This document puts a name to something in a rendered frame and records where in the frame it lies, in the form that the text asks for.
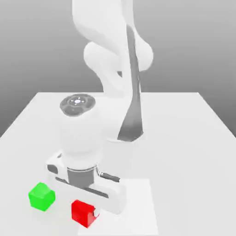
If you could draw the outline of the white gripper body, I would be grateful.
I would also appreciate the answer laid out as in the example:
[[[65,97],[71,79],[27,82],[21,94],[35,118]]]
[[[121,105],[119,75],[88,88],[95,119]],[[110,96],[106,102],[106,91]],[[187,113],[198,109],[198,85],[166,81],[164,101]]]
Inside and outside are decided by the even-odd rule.
[[[95,175],[94,183],[87,189],[80,189],[58,181],[52,173],[48,174],[48,185],[60,197],[64,197],[68,201],[79,200],[94,206],[98,210],[103,209],[114,214],[120,214],[126,205],[127,191],[125,185],[98,175]]]

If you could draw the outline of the small red cube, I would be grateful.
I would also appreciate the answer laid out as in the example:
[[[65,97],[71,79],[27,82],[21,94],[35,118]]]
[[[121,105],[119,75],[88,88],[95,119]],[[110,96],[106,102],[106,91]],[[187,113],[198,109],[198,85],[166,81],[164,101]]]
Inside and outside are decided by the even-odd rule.
[[[94,209],[93,205],[75,200],[71,204],[71,218],[85,228],[88,228],[97,219],[97,217],[94,217]]]

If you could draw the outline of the small green cube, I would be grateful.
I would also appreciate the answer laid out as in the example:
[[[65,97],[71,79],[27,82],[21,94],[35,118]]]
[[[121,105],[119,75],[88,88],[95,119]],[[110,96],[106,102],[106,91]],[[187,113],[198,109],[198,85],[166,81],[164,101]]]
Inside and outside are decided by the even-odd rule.
[[[55,192],[39,182],[29,193],[30,206],[45,212],[55,201]]]

